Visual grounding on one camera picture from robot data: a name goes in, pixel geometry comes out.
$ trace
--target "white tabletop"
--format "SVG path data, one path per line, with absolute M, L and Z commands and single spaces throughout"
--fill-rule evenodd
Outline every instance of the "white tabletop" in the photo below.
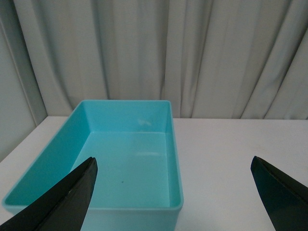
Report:
M 0 163 L 0 199 L 66 117 L 47 117 Z M 184 206 L 177 231 L 274 231 L 250 164 L 255 155 L 308 186 L 308 121 L 174 119 Z M 12 217 L 0 206 L 0 224 Z

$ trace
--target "container bottom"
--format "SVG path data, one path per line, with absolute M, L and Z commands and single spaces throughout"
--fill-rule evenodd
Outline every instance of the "container bottom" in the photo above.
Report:
M 98 175 L 89 208 L 170 206 L 165 133 L 91 132 L 72 169 L 90 156 Z

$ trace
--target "white wall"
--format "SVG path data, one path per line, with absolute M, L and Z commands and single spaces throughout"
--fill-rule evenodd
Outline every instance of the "white wall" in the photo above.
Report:
M 35 127 L 0 27 L 0 161 Z

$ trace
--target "plastic container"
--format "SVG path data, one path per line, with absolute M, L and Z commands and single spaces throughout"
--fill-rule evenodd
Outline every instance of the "plastic container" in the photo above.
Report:
M 98 175 L 82 230 L 174 230 L 183 193 L 168 101 L 81 102 L 3 206 L 18 213 L 90 156 Z

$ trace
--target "curtain fold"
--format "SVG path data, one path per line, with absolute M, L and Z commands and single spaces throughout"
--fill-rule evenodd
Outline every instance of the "curtain fold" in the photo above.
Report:
M 306 0 L 14 0 L 48 115 L 170 100 L 174 117 L 308 117 Z
M 34 123 L 39 125 L 46 118 L 47 112 L 34 76 L 16 9 L 12 1 L 0 1 L 0 30 L 3 31 L 6 39 Z

